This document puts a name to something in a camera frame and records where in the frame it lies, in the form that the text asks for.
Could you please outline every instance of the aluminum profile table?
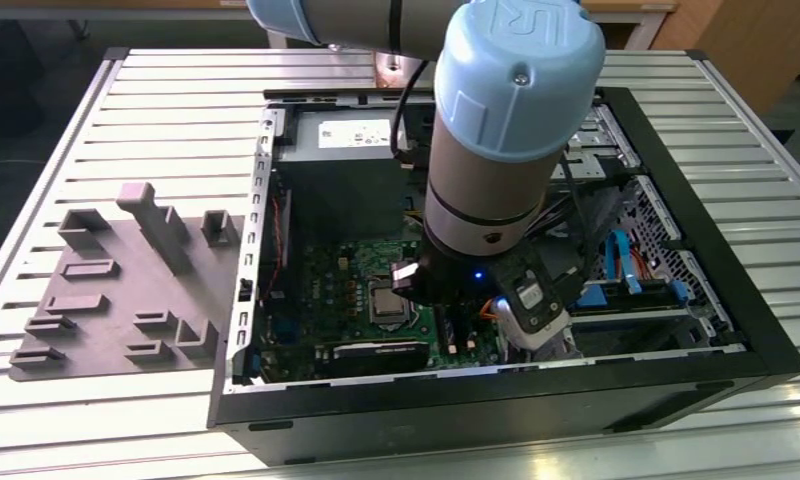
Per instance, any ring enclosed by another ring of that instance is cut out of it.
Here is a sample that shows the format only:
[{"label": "aluminum profile table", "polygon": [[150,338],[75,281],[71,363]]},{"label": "aluminum profile table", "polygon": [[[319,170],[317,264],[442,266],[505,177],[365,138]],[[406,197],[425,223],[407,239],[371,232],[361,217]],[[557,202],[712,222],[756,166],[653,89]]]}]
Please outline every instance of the aluminum profile table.
[{"label": "aluminum profile table", "polygon": [[[610,52],[600,84],[632,89],[800,347],[798,165],[709,62],[681,52]],[[205,431],[210,370],[7,378],[59,257],[65,211],[94,207],[123,218],[118,187],[146,180],[181,216],[242,213],[261,91],[371,85],[365,52],[133,50],[103,61],[0,251],[0,475],[798,479],[800,377],[654,432],[282,470],[259,470],[233,440]]]}]

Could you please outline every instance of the gray component tray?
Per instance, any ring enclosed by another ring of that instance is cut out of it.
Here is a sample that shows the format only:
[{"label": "gray component tray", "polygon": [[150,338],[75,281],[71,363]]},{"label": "gray component tray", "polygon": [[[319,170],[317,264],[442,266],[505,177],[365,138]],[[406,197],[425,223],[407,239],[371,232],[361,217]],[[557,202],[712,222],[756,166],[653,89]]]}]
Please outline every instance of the gray component tray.
[{"label": "gray component tray", "polygon": [[[81,212],[78,219],[67,218],[71,215],[69,212],[66,220],[77,223],[81,231],[82,220],[99,218],[89,211]],[[242,217],[227,217],[226,214],[225,217],[233,221],[235,231],[241,232]],[[169,226],[179,237],[179,245],[194,268],[177,276],[145,241],[135,221],[105,221],[103,224],[95,221],[94,228],[74,234],[82,237],[90,248],[79,251],[70,246],[65,248],[35,310],[33,318],[37,321],[31,322],[35,327],[43,319],[63,318],[62,328],[57,328],[59,322],[54,322],[45,334],[41,334],[41,326],[27,331],[22,346],[12,355],[8,371],[12,380],[213,366],[211,355],[202,351],[205,345],[201,342],[187,343],[183,349],[177,348],[177,325],[178,321],[183,322],[195,337],[207,335],[205,332],[214,337],[221,330],[222,322],[230,316],[238,248],[235,242],[230,246],[207,246],[201,231],[202,218],[185,218],[182,224],[182,231],[178,231],[179,225],[169,223]],[[63,275],[71,270],[79,274]],[[58,316],[54,315],[54,304],[66,307],[55,309]],[[154,312],[165,314],[165,318],[149,322],[147,316]],[[193,336],[183,332],[181,335],[193,340]],[[159,354],[151,354],[150,350],[155,350],[149,348],[151,345],[162,345]]]}]

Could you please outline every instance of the metal case frame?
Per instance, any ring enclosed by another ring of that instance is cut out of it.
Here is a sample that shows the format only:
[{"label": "metal case frame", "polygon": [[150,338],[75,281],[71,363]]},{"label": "metal case frame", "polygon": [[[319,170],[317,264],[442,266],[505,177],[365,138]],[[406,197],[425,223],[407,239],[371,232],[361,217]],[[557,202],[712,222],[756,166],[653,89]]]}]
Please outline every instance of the metal case frame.
[{"label": "metal case frame", "polygon": [[[226,432],[267,465],[656,428],[730,395],[768,388],[800,374],[800,354],[630,92],[600,88],[597,101],[609,106],[680,229],[682,245],[734,322],[734,341],[748,351],[234,393],[225,388],[226,369],[233,368],[225,346],[246,336],[234,321],[219,336],[225,344],[217,349],[207,426]],[[262,164],[267,174],[265,137],[270,145],[271,122],[263,121],[261,129],[255,173]],[[265,180],[259,182],[265,192]],[[259,195],[251,200],[259,203]],[[246,223],[258,224],[257,220]],[[259,239],[253,242],[259,250]],[[234,319],[253,314],[239,312],[235,303],[234,312]]]}]

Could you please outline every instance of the floor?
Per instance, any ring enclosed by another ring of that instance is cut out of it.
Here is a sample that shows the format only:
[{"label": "floor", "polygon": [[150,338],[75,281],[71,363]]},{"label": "floor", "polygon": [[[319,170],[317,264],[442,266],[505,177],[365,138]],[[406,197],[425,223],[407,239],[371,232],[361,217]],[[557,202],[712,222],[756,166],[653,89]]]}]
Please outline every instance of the floor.
[{"label": "floor", "polygon": [[[90,37],[75,42],[65,22],[23,22],[47,74],[34,86],[46,112],[42,125],[22,138],[0,139],[0,246],[86,85],[110,46],[145,48],[261,48],[266,37],[251,22],[90,22]],[[786,145],[800,162],[800,83],[764,118],[769,128],[794,129]]]}]

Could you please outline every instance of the black cable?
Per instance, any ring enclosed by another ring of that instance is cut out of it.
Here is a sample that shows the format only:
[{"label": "black cable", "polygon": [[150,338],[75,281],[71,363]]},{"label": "black cable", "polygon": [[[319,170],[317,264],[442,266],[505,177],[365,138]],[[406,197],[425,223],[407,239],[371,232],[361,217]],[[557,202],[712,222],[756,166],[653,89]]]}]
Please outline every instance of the black cable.
[{"label": "black cable", "polygon": [[572,170],[569,169],[569,163],[565,160],[565,155],[560,156],[560,169],[562,170],[562,176],[565,177],[565,183],[569,187],[569,193],[572,195],[572,203],[574,203],[574,211],[577,213],[577,221],[581,229],[581,241],[584,242],[584,265],[581,266],[581,274],[584,278],[589,276],[590,257],[593,255],[593,248],[590,246],[592,240],[589,239],[589,224],[586,223],[586,216],[584,215],[584,209],[581,208],[580,196],[577,194],[577,185],[574,184],[574,177],[572,176]]},{"label": "black cable", "polygon": [[414,73],[409,77],[409,81],[405,84],[405,88],[402,89],[402,93],[399,94],[399,100],[397,100],[397,106],[394,107],[394,117],[390,121],[390,154],[394,158],[399,156],[399,148],[397,147],[398,136],[399,136],[399,118],[402,117],[402,109],[405,108],[405,102],[409,100],[409,95],[411,94],[411,89],[414,88],[414,84],[417,83],[417,79],[421,77],[423,70],[426,70],[426,65],[429,65],[427,61],[422,61],[417,66]]}]

